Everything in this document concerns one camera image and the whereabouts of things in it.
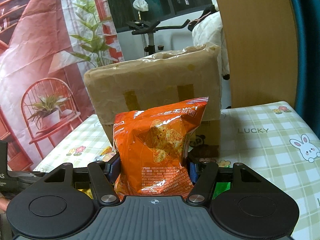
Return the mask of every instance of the checkered tablecloth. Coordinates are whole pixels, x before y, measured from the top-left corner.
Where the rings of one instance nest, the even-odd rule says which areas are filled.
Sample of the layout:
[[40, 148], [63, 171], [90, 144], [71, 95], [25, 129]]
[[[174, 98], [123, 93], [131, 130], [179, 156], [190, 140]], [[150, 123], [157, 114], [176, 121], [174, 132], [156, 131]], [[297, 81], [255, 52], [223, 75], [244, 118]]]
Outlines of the checkered tablecloth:
[[320, 148], [320, 140], [286, 102], [225, 109], [217, 162], [245, 163], [285, 191], [300, 209], [292, 237], [319, 240], [320, 157], [311, 163], [290, 143], [296, 139], [302, 144], [302, 135], [307, 135], [315, 152]]
[[106, 160], [115, 153], [101, 155], [104, 149], [111, 147], [96, 114], [88, 117], [82, 124], [67, 135], [34, 169], [50, 172], [62, 163], [72, 163], [73, 167], [86, 167], [96, 160]]
[[[309, 162], [290, 143], [295, 139], [302, 144], [302, 135], [314, 145], [312, 148], [320, 148], [320, 140], [286, 102], [225, 109], [221, 114], [220, 158], [215, 161], [220, 166], [245, 163], [289, 194], [300, 209], [293, 238], [320, 240], [320, 157]], [[110, 142], [98, 117], [92, 115], [35, 170], [49, 172], [63, 162], [86, 167], [101, 159], [100, 153], [107, 146]], [[75, 156], [78, 148], [83, 151]]]

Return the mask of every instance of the snack wrapper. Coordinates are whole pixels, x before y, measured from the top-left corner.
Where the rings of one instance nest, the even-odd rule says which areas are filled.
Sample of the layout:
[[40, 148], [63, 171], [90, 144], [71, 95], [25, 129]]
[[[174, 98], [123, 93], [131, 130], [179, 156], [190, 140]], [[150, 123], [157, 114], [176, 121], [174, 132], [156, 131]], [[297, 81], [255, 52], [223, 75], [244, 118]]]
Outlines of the snack wrapper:
[[206, 98], [116, 115], [113, 145], [121, 174], [115, 191], [125, 195], [181, 195], [193, 188], [185, 167], [191, 134], [200, 125]]

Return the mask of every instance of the yellow tape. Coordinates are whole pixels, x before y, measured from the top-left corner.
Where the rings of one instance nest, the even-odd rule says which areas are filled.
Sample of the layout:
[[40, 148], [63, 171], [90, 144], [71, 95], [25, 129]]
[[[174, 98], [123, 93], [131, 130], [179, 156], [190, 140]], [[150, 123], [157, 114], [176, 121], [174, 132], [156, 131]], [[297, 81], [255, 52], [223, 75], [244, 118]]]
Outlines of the yellow tape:
[[179, 101], [184, 101], [188, 99], [195, 98], [195, 91], [193, 89], [193, 84], [177, 86]]
[[123, 95], [129, 111], [141, 110], [134, 90], [124, 92]]

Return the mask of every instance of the curtain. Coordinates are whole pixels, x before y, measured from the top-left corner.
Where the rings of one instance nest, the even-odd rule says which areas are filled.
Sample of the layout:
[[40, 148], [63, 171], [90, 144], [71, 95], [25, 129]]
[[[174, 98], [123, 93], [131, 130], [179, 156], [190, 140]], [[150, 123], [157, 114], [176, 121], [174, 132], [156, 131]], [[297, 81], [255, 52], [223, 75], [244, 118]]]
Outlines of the curtain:
[[320, 137], [320, 0], [292, 0], [298, 34], [295, 110]]
[[84, 73], [124, 58], [106, 0], [0, 0], [0, 15], [0, 138], [29, 171], [94, 113]]

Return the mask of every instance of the metal screw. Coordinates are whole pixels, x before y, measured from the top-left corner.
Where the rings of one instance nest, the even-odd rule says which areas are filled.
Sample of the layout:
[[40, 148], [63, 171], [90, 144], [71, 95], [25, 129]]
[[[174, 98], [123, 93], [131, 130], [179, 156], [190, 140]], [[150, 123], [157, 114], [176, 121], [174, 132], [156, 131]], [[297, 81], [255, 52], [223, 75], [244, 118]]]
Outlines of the metal screw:
[[101, 197], [101, 200], [106, 203], [111, 203], [117, 200], [115, 195], [104, 195]]
[[191, 195], [191, 196], [189, 197], [189, 200], [190, 200], [191, 202], [193, 202], [193, 203], [200, 203], [200, 202], [204, 201], [204, 196], [198, 195], [198, 194], [196, 194], [196, 195]]

